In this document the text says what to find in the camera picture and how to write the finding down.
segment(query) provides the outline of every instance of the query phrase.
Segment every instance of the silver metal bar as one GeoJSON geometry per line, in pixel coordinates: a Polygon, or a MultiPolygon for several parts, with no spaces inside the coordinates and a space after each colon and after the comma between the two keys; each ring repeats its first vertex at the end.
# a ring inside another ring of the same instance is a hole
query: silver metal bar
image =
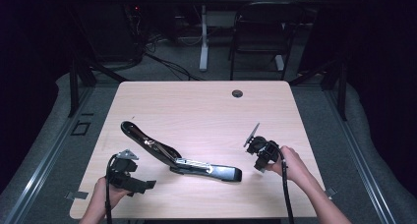
{"type": "Polygon", "coordinates": [[[376,209],[377,214],[381,219],[381,222],[387,224],[396,223],[391,211],[389,210],[384,195],[381,192],[380,186],[375,180],[374,175],[372,175],[372,172],[362,154],[359,144],[356,141],[352,131],[350,130],[349,124],[341,119],[337,111],[334,93],[329,92],[328,90],[325,90],[324,93],[328,100],[328,104],[330,105],[331,111],[334,114],[334,118],[337,120],[340,128],[346,135],[346,139],[349,144],[348,148],[350,155],[356,165],[356,168],[358,169],[359,175],[362,178],[362,182],[365,185],[368,195],[371,198],[371,202],[373,203],[374,208],[376,209]]]}
{"type": "Polygon", "coordinates": [[[177,158],[175,159],[175,163],[179,167],[195,167],[200,169],[210,169],[210,165],[208,163],[194,161],[186,158],[177,158]]]}
{"type": "Polygon", "coordinates": [[[174,158],[168,151],[166,151],[165,148],[163,148],[159,142],[154,140],[146,140],[145,143],[148,143],[151,146],[156,146],[157,149],[159,149],[159,151],[165,154],[166,157],[168,157],[172,162],[175,162],[176,158],[174,158]]]}
{"type": "Polygon", "coordinates": [[[259,125],[260,125],[260,123],[258,123],[257,126],[255,126],[255,129],[251,132],[251,134],[249,135],[249,137],[246,139],[245,144],[243,144],[244,147],[246,147],[246,144],[248,144],[248,143],[251,142],[251,139],[254,137],[255,132],[257,131],[259,125]]]}
{"type": "Polygon", "coordinates": [[[208,26],[207,26],[206,5],[202,6],[202,54],[200,55],[200,71],[208,70],[209,45],[208,45],[208,26]]]}
{"type": "Polygon", "coordinates": [[[67,122],[58,134],[58,137],[53,143],[53,146],[46,152],[45,156],[37,166],[30,181],[26,185],[24,191],[19,197],[13,209],[10,211],[5,223],[23,223],[26,215],[28,214],[31,205],[36,199],[37,194],[45,183],[50,171],[53,168],[59,154],[64,147],[64,140],[71,133],[71,129],[76,126],[78,118],[81,116],[83,107],[87,104],[88,99],[91,97],[93,88],[87,87],[81,94],[80,106],[72,118],[69,118],[67,122]]]}

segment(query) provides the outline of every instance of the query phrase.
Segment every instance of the human arm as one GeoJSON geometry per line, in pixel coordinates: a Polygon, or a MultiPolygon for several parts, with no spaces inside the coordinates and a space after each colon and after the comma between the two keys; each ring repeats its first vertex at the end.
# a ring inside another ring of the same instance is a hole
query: human arm
{"type": "MultiPolygon", "coordinates": [[[[95,184],[94,191],[92,193],[89,206],[87,207],[86,213],[80,221],[80,224],[96,224],[104,219],[105,210],[105,189],[106,180],[104,177],[99,178],[95,184]]],[[[117,189],[112,185],[109,186],[109,197],[111,208],[115,207],[117,203],[127,195],[129,191],[123,189],[117,189]]]]}
{"type": "MultiPolygon", "coordinates": [[[[328,199],[319,182],[310,173],[299,154],[288,146],[283,146],[281,152],[288,167],[286,169],[288,180],[293,181],[307,195],[316,211],[319,222],[322,224],[350,223],[338,207],[328,199]]],[[[266,169],[282,176],[281,161],[268,164],[266,169]]]]}

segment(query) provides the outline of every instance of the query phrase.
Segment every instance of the dark background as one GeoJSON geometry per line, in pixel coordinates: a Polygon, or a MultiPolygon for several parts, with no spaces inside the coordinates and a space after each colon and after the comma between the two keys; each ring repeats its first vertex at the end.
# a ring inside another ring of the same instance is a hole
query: dark background
{"type": "MultiPolygon", "coordinates": [[[[115,26],[106,27],[115,32],[97,38],[101,41],[98,42],[93,36],[86,39],[86,35],[96,33],[95,27],[86,32],[77,27],[91,21],[87,7],[76,11],[81,12],[77,23],[59,4],[46,4],[43,0],[0,2],[3,191],[53,106],[58,92],[55,81],[69,72],[74,47],[92,59],[100,52],[100,58],[116,56],[126,61],[135,58],[137,40],[131,38],[129,26],[118,15],[123,14],[120,7],[112,11],[102,8],[90,14],[95,19],[109,14],[114,17],[115,26]],[[113,42],[114,48],[107,48],[106,41],[113,42]]],[[[361,97],[377,151],[402,185],[416,196],[413,175],[417,174],[417,7],[413,0],[367,0],[365,4],[360,14],[366,19],[359,23],[354,22],[358,13],[319,11],[300,71],[334,58],[352,26],[364,31],[347,61],[348,81],[361,97]]],[[[156,25],[157,17],[153,16],[152,21],[156,25]]]]}

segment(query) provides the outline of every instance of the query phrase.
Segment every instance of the black cable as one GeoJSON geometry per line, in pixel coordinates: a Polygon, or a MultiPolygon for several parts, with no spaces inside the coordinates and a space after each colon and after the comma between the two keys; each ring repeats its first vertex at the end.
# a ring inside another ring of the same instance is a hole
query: black cable
{"type": "Polygon", "coordinates": [[[108,160],[107,169],[105,171],[105,204],[104,205],[105,205],[107,224],[111,224],[113,222],[111,219],[110,179],[108,177],[108,174],[110,172],[110,164],[115,157],[116,157],[116,154],[113,154],[110,160],[108,160]]]}
{"type": "Polygon", "coordinates": [[[176,72],[178,72],[180,74],[183,74],[183,75],[187,76],[188,77],[188,81],[190,81],[190,80],[203,81],[204,80],[202,78],[199,78],[197,76],[194,76],[194,75],[190,74],[186,69],[184,69],[183,67],[179,66],[178,64],[169,62],[167,60],[160,59],[160,58],[158,58],[156,56],[153,56],[153,55],[151,55],[149,53],[145,53],[144,55],[150,57],[151,59],[153,59],[153,60],[155,60],[155,61],[157,61],[157,62],[159,62],[161,64],[163,64],[165,67],[167,67],[171,71],[172,74],[174,74],[181,81],[182,81],[182,79],[174,71],[176,71],[176,72]]]}
{"type": "Polygon", "coordinates": [[[285,204],[287,207],[288,212],[288,219],[290,224],[294,224],[294,215],[292,214],[292,207],[291,201],[289,199],[289,192],[288,192],[288,184],[287,184],[287,172],[286,169],[288,168],[285,162],[285,157],[281,152],[281,149],[278,148],[279,156],[281,157],[281,168],[282,168],[282,187],[284,189],[284,196],[285,196],[285,204]]]}
{"type": "Polygon", "coordinates": [[[149,38],[148,43],[145,45],[145,51],[154,53],[156,52],[156,44],[162,40],[161,34],[156,34],[152,38],[149,38]]]}

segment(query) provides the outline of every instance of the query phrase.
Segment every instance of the human hand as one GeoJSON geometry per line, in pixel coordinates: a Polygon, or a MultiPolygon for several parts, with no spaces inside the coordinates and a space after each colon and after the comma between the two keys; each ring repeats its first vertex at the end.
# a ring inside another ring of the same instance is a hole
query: human hand
{"type": "MultiPolygon", "coordinates": [[[[300,155],[293,148],[283,146],[281,152],[287,165],[287,179],[293,181],[302,188],[304,184],[308,183],[313,175],[309,172],[303,160],[301,160],[300,155]]],[[[276,172],[282,176],[282,164],[280,158],[277,162],[270,163],[265,168],[266,170],[276,172]]]]}
{"type": "MultiPolygon", "coordinates": [[[[80,223],[99,223],[105,216],[105,202],[106,202],[106,180],[104,177],[99,178],[94,187],[89,206],[86,213],[81,219],[80,223]]],[[[119,203],[120,199],[129,194],[129,191],[117,189],[113,185],[109,185],[109,198],[111,208],[119,203]]]]}

